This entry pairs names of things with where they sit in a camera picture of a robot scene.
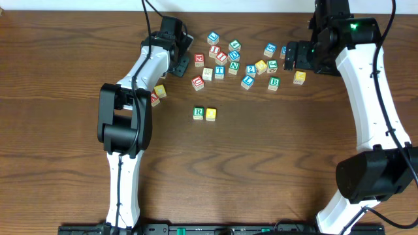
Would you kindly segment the green B block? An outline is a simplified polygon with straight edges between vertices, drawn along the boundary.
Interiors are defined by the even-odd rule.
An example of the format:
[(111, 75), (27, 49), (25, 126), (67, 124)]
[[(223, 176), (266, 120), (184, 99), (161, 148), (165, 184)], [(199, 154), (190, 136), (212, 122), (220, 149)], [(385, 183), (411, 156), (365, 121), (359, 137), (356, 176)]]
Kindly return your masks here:
[(280, 86), (280, 79), (277, 77), (271, 77), (268, 83), (268, 90), (277, 91)]

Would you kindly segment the green R block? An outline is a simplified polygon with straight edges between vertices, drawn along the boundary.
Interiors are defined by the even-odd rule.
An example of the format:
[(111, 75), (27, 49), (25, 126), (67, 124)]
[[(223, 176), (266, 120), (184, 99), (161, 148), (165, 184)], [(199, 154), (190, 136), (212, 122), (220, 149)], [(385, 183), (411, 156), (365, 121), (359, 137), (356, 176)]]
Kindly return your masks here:
[(193, 108), (193, 119), (194, 120), (203, 120), (204, 119), (204, 108), (203, 107), (194, 107)]

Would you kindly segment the yellow O block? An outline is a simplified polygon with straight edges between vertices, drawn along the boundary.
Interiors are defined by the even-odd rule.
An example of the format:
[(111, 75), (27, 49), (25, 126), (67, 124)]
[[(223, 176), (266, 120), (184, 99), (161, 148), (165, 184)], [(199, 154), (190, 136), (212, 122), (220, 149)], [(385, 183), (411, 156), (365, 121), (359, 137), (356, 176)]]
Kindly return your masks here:
[(206, 109), (206, 121), (215, 121), (217, 116), (217, 110), (215, 108)]

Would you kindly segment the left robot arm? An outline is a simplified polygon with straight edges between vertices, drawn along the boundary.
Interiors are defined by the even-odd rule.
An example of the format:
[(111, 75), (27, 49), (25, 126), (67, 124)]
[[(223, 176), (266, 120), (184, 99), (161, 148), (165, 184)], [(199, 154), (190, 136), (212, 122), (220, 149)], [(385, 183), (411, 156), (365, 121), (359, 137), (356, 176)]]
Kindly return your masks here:
[(141, 158), (152, 135), (152, 93), (161, 77), (188, 66), (186, 52), (193, 37), (154, 32), (140, 48), (132, 69), (116, 84), (99, 92), (97, 138), (110, 167), (108, 234), (132, 234), (140, 217), (138, 202)]

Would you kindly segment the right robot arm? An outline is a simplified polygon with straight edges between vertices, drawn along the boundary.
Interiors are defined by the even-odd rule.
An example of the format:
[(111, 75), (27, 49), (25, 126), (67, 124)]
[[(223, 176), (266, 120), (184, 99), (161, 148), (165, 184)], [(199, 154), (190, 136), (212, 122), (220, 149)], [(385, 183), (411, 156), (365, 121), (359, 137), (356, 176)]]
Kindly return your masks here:
[(383, 60), (387, 31), (356, 18), (347, 0), (316, 0), (309, 41), (287, 44), (285, 70), (339, 76), (349, 96), (357, 154), (338, 163), (337, 191), (315, 217), (320, 234), (350, 234), (356, 222), (417, 181), (417, 148), (404, 130)]

